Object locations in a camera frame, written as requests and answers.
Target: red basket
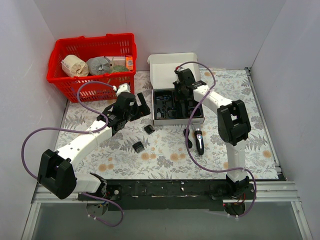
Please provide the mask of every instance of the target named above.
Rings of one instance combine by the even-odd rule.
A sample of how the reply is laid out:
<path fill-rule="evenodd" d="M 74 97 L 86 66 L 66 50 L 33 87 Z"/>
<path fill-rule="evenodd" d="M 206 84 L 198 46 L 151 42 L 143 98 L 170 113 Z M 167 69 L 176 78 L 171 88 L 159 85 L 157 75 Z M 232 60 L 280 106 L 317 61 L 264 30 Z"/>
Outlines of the red basket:
<path fill-rule="evenodd" d="M 133 70 L 128 72 L 106 73 L 97 76 L 69 77 L 62 70 L 61 61 L 67 55 L 76 55 L 83 61 L 100 56 L 132 56 Z M 132 33 L 107 34 L 100 37 L 75 37 L 56 41 L 51 53 L 46 79 L 54 84 L 71 102 L 77 103 L 77 91 L 87 82 L 97 81 L 116 87 L 127 83 L 134 93 L 136 74 L 137 47 Z M 116 93 L 102 84 L 89 84 L 80 92 L 82 102 L 100 101 L 117 98 Z"/>

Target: white cardboard box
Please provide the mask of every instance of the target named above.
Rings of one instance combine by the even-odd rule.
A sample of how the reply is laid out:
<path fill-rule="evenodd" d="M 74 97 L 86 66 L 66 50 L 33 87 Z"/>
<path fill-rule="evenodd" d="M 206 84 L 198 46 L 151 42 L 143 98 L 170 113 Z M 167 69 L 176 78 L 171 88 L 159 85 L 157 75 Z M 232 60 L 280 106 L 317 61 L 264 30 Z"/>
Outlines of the white cardboard box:
<path fill-rule="evenodd" d="M 166 53 L 152 54 L 148 57 L 150 64 L 150 81 L 152 90 L 152 119 L 155 126 L 159 125 L 181 125 L 187 124 L 188 118 L 179 119 L 155 119 L 154 113 L 154 91 L 174 89 L 173 82 L 177 80 L 175 69 L 178 65 L 189 61 L 198 61 L 197 55 L 193 52 L 186 53 Z M 183 66 L 184 69 L 190 69 L 194 75 L 195 81 L 200 81 L 199 66 L 196 63 L 188 63 Z M 193 118 L 191 123 L 203 124 L 205 116 Z"/>

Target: white backdrop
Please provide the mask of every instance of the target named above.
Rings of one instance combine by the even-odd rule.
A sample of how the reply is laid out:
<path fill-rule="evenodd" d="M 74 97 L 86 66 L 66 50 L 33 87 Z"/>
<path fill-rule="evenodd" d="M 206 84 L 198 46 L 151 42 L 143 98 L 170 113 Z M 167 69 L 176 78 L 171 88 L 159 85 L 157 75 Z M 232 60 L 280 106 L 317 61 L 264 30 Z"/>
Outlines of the white backdrop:
<path fill-rule="evenodd" d="M 281 167 L 294 180 L 314 239 L 319 228 L 320 2 L 288 0 L 252 67 Z"/>
<path fill-rule="evenodd" d="M 34 0 L 54 38 L 132 32 L 138 70 L 156 53 L 251 67 L 286 0 Z"/>
<path fill-rule="evenodd" d="M 35 3 L 1 1 L 0 23 L 0 239 L 18 240 L 36 186 L 22 166 L 21 145 L 33 130 L 60 125 L 66 99 L 46 81 L 55 40 Z M 52 131 L 30 139 L 26 160 L 34 174 L 56 139 Z"/>

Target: floral tablecloth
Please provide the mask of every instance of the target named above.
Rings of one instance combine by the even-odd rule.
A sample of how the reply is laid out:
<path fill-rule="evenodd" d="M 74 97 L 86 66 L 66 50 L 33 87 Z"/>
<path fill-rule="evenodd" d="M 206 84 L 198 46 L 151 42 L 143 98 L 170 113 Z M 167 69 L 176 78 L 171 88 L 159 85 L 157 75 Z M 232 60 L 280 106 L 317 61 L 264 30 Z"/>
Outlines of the floral tablecloth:
<path fill-rule="evenodd" d="M 213 80 L 210 73 L 200 70 L 201 79 L 209 86 Z M 275 158 L 267 141 L 267 135 L 260 117 L 249 80 L 244 70 L 216 70 L 215 91 L 222 96 L 245 102 L 251 122 L 251 132 L 245 149 L 246 166 L 257 179 L 277 179 Z M 134 77 L 135 93 L 142 92 L 151 108 L 152 85 L 148 71 L 138 71 Z M 113 100 L 87 102 L 98 111 Z M 191 153 L 204 167 L 214 170 L 228 168 L 227 150 L 218 134 L 217 116 L 205 106 L 205 121 L 202 126 L 204 155 L 199 156 L 194 135 Z M 64 128 L 73 130 L 87 129 L 97 115 L 70 103 L 64 120 Z M 155 132 L 148 135 L 143 127 L 153 124 L 152 115 L 128 122 L 111 139 L 101 143 L 77 166 L 76 172 L 96 173 L 105 179 L 225 179 L 225 173 L 211 173 L 197 167 L 186 151 L 183 130 L 185 125 L 155 126 Z M 72 141 L 78 135 L 61 132 L 58 148 Z M 141 141 L 145 151 L 135 153 L 132 145 Z"/>

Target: robotic arm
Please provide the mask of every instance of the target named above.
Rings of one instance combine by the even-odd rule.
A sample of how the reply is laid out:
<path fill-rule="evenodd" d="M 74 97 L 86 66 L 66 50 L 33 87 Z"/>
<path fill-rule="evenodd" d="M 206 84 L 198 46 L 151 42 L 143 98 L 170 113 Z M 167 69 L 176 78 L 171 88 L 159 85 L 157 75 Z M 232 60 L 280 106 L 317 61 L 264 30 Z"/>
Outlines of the robotic arm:
<path fill-rule="evenodd" d="M 196 82 L 190 69 L 179 68 L 175 73 L 177 81 L 173 84 L 176 100 L 192 98 L 197 102 L 201 101 L 209 90 L 206 83 Z M 150 114 L 143 94 L 138 93 L 141 102 L 138 106 L 136 96 L 130 93 L 128 84 L 121 85 L 116 95 L 116 102 L 103 111 L 108 118 L 106 128 L 99 132 L 80 135 L 57 151 L 48 149 L 42 154 L 37 181 L 58 198 L 65 199 L 71 193 L 83 192 L 105 197 L 107 192 L 105 179 L 95 173 L 75 173 L 74 169 L 99 144 L 123 129 L 128 121 Z M 244 102 L 232 101 L 212 91 L 202 103 L 218 116 L 218 132 L 226 145 L 228 168 L 244 168 L 246 139 L 251 131 Z M 106 119 L 99 115 L 86 131 L 100 129 L 105 124 Z M 228 195 L 237 196 L 248 187 L 249 177 L 243 170 L 233 170 L 227 173 L 226 182 L 228 188 L 231 187 Z"/>
<path fill-rule="evenodd" d="M 207 84 L 196 82 L 188 68 L 179 68 L 175 73 L 177 81 L 173 84 L 177 100 L 193 98 L 200 102 L 209 90 Z M 242 100 L 232 101 L 211 91 L 202 104 L 217 114 L 218 132 L 226 145 L 228 168 L 245 168 L 246 139 L 251 131 L 245 103 Z M 226 179 L 235 194 L 249 185 L 249 177 L 243 170 L 229 171 Z"/>
<path fill-rule="evenodd" d="M 80 135 L 57 151 L 48 149 L 42 154 L 37 181 L 58 198 L 65 199 L 71 193 L 81 192 L 105 196 L 107 186 L 105 179 L 94 173 L 75 173 L 74 169 L 99 144 L 123 129 L 128 121 L 150 114 L 143 94 L 138 93 L 141 102 L 138 106 L 136 96 L 130 93 L 128 84 L 119 86 L 116 95 L 116 102 L 103 111 L 108 118 L 106 128 L 96 133 Z M 105 118 L 99 115 L 86 131 L 100 129 L 105 124 Z"/>

